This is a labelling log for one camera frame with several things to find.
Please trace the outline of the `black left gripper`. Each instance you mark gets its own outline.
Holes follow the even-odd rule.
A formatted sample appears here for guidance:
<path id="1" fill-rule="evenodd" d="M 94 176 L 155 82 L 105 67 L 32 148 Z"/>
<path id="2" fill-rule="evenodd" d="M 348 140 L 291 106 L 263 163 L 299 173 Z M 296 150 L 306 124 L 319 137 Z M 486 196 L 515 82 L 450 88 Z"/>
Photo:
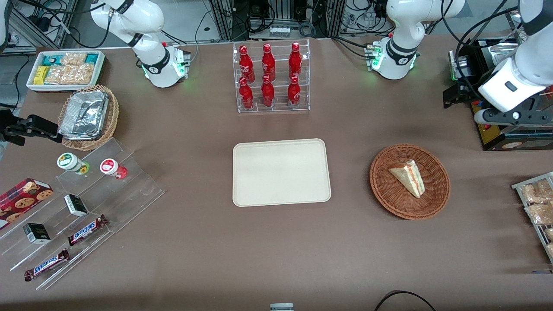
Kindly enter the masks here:
<path id="1" fill-rule="evenodd" d="M 456 104 L 462 104 L 476 100 L 476 95 L 466 85 L 456 83 L 443 91 L 443 108 L 450 108 Z M 512 111 L 545 111 L 552 106 L 553 89 L 545 89 L 539 94 L 523 100 Z"/>

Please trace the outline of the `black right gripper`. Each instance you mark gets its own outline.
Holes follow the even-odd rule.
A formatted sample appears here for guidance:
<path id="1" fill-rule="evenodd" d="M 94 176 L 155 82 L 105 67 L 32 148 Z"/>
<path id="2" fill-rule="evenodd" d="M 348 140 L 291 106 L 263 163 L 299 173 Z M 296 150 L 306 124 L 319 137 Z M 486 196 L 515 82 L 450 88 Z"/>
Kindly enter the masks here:
<path id="1" fill-rule="evenodd" d="M 29 115 L 26 122 L 1 122 L 0 140 L 18 146 L 24 146 L 25 138 L 22 134 L 47 138 L 54 142 L 62 142 L 62 135 L 58 132 L 58 125 L 38 115 Z"/>

